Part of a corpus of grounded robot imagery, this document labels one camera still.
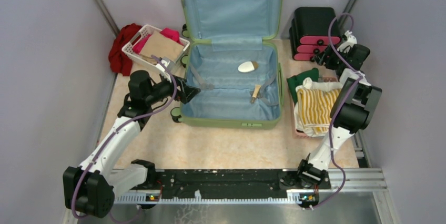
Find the wooden stick bundle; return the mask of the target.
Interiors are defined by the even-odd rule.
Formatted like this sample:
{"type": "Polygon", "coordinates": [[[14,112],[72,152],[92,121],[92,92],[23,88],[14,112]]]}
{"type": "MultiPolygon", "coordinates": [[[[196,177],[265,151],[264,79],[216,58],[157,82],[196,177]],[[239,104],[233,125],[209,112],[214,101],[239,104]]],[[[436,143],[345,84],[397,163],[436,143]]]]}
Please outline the wooden stick bundle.
{"type": "Polygon", "coordinates": [[[255,85],[254,90],[252,91],[252,94],[251,94],[251,100],[250,100],[251,104],[255,103],[255,101],[257,100],[257,98],[261,92],[261,89],[262,89],[261,85],[255,85]]]}

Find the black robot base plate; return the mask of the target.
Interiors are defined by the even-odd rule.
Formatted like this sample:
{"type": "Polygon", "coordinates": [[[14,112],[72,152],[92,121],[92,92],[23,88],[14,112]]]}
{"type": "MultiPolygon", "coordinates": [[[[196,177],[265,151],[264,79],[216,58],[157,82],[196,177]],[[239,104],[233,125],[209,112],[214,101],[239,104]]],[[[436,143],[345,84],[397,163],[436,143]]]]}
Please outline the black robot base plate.
{"type": "Polygon", "coordinates": [[[149,172],[135,190],[158,190],[162,199],[210,200],[284,199],[287,190],[315,191],[331,187],[328,173],[306,178],[295,169],[165,169],[149,172]]]}

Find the dark green garment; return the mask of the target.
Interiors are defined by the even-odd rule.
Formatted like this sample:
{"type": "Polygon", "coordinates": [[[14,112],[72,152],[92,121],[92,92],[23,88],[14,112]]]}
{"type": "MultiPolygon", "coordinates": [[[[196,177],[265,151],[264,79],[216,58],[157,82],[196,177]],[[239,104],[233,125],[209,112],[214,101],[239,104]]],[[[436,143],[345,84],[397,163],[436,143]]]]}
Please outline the dark green garment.
{"type": "Polygon", "coordinates": [[[288,90],[291,94],[291,98],[294,105],[297,103],[296,88],[298,86],[301,86],[306,78],[310,78],[312,81],[316,82],[319,79],[319,69],[313,68],[311,70],[301,72],[300,74],[293,75],[286,79],[288,84],[288,90]]]}

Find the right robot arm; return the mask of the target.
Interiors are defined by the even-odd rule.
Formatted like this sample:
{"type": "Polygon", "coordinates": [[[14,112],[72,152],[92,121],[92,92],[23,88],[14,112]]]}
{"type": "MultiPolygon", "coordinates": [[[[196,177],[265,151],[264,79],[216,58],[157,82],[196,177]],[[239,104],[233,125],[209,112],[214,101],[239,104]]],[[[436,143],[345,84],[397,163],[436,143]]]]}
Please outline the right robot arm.
{"type": "Polygon", "coordinates": [[[335,154],[343,143],[371,122],[382,95],[382,89],[371,85],[360,68],[370,54],[362,45],[353,45],[349,52],[333,53],[328,59],[334,63],[338,58],[343,65],[340,82],[343,84],[340,96],[330,112],[330,124],[322,143],[299,165],[297,184],[302,188],[315,188],[328,179],[328,167],[335,164],[335,154]]]}

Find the green hard-shell suitcase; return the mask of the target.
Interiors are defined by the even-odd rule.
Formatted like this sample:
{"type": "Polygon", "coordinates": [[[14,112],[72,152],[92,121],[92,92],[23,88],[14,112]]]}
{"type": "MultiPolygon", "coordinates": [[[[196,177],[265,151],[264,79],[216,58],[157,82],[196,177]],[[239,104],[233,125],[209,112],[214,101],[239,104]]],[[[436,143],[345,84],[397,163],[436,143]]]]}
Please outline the green hard-shell suitcase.
{"type": "Polygon", "coordinates": [[[185,79],[201,89],[172,109],[174,122],[197,127],[272,129],[282,115],[285,84],[272,39],[282,0],[181,0],[191,39],[185,79]],[[258,69],[238,66],[256,61],[258,69]],[[261,92],[250,103],[255,85],[261,92]]]}

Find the black pink drawer cabinet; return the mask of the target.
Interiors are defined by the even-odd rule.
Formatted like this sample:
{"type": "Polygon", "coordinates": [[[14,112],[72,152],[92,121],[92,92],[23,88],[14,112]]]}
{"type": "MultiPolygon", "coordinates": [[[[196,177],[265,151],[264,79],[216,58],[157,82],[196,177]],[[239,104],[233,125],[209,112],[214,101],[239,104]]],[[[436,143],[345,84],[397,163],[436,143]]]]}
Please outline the black pink drawer cabinet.
{"type": "Polygon", "coordinates": [[[328,29],[336,17],[332,7],[299,7],[293,13],[289,39],[292,59],[309,61],[329,45],[328,29]]]}

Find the white oval item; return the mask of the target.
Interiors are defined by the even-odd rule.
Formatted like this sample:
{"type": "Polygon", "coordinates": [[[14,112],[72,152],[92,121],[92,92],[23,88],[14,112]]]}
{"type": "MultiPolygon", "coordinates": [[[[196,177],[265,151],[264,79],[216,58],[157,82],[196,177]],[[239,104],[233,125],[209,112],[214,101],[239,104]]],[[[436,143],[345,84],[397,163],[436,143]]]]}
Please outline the white oval item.
{"type": "Polygon", "coordinates": [[[254,70],[258,69],[259,65],[256,61],[246,61],[241,63],[237,70],[240,73],[249,73],[249,72],[253,72],[254,70]]]}

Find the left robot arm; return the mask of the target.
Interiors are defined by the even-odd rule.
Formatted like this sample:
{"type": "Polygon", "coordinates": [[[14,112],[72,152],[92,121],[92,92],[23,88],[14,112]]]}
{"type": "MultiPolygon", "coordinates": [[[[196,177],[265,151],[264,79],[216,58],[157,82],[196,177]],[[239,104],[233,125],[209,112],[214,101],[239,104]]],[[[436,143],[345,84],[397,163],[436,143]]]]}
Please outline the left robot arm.
{"type": "Polygon", "coordinates": [[[171,73],[154,83],[145,70],[130,75],[128,88],[106,138],[81,164],[67,167],[63,173],[65,205],[77,219],[103,218],[109,214],[116,198],[132,189],[151,189],[157,185],[155,164],[150,161],[136,159],[119,172],[113,172],[113,168],[152,115],[163,111],[174,100],[186,104],[201,91],[171,73]]]}

